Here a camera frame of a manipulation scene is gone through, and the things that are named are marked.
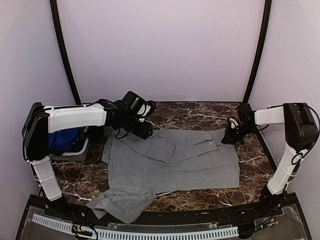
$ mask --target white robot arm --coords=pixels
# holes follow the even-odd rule
[[[153,101],[145,101],[131,91],[115,102],[100,99],[90,104],[58,107],[36,102],[22,129],[23,157],[32,165],[46,197],[57,200],[62,192],[51,165],[53,151],[49,147],[49,134],[81,127],[111,126],[147,139],[153,134],[153,126],[144,119],[155,108]]]
[[[262,190],[258,210],[268,215],[268,210],[281,205],[283,193],[290,181],[296,176],[303,158],[310,152],[319,138],[319,130],[311,110],[306,103],[284,103],[280,106],[252,111],[247,103],[237,109],[239,121],[230,117],[222,140],[224,144],[244,144],[247,134],[258,131],[257,126],[284,124],[285,150],[273,177]]]

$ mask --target marble table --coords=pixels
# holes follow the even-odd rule
[[[148,119],[154,129],[212,131],[224,128],[228,117],[237,117],[234,102],[159,102]],[[53,161],[53,169],[67,201],[85,205],[109,189],[108,165],[101,161],[108,134],[90,143],[83,162]],[[158,194],[146,211],[190,211],[257,202],[274,171],[255,134],[237,143],[240,187],[198,189]]]

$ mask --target black cable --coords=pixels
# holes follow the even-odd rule
[[[269,217],[267,220],[263,221],[262,223],[260,223],[258,226],[245,231],[245,232],[241,232],[239,233],[239,235],[252,235],[262,229],[264,229],[263,227],[265,227],[267,224],[269,224],[269,222],[275,217],[276,215],[272,215],[271,217]]]
[[[120,128],[118,129],[118,132],[117,132],[117,134],[115,135],[115,138],[116,138],[116,139],[119,139],[119,140],[120,140],[120,139],[123,139],[123,138],[125,138],[126,136],[129,135],[129,132],[127,131],[125,135],[123,135],[123,136],[121,136],[121,137],[118,137],[118,136],[119,136],[119,133],[120,133]]]
[[[77,220],[77,219],[73,219],[73,218],[70,218],[70,217],[62,216],[62,215],[56,213],[56,211],[53,210],[53,208],[52,208],[50,205],[46,205],[46,206],[47,206],[54,214],[56,214],[56,215],[59,216],[60,218],[62,218],[62,219],[64,219],[64,220],[69,220],[69,221],[71,221],[71,222],[72,222],[72,225],[74,225],[76,222],[78,222],[80,226],[89,227],[89,228],[90,228],[91,230],[93,230],[94,233],[95,233],[95,240],[98,240],[98,239],[99,239],[97,230],[96,230],[94,227],[92,227],[91,224],[86,223],[86,222],[84,222],[84,221]]]
[[[296,159],[296,157],[298,157],[298,156],[301,156],[301,158],[300,158],[298,161],[294,162],[294,159]],[[301,159],[302,159],[303,157],[304,157],[304,155],[303,155],[301,152],[297,153],[297,154],[294,155],[293,158],[291,159],[291,164],[292,164],[292,165],[296,165],[296,164],[300,163],[300,161],[301,161]]]
[[[283,104],[281,105],[274,105],[274,106],[268,106],[266,109],[273,109],[273,108],[277,108],[277,107],[282,107]]]
[[[94,105],[94,104],[98,104],[98,103],[100,102],[100,100],[101,100],[101,99],[99,99],[99,100],[97,100],[97,101],[94,101],[94,102],[92,102],[92,103],[89,103],[89,104],[85,104],[85,106],[86,106],[86,107],[90,107],[90,106],[92,106],[92,105]]]
[[[258,128],[258,131],[262,131],[262,130],[265,130],[267,127],[269,127],[270,125],[266,125],[264,126],[263,128]]]
[[[78,239],[78,240],[88,240],[88,239],[91,238],[90,236],[87,236],[87,237],[79,236],[76,230],[73,231],[73,228],[76,228],[76,226],[75,226],[74,224],[72,224],[71,232],[72,232],[73,234],[75,234],[75,236],[73,236],[75,239]]]

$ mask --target lavender wall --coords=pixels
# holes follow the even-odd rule
[[[15,239],[38,185],[22,157],[31,105],[73,104],[48,0],[0,1],[0,239]]]
[[[265,48],[250,99],[254,109],[306,102],[320,114],[320,1],[273,1]],[[263,136],[277,163],[285,147],[283,126]],[[296,192],[313,239],[320,239],[320,144],[289,185]]]
[[[83,101],[241,101],[264,0],[60,0]]]

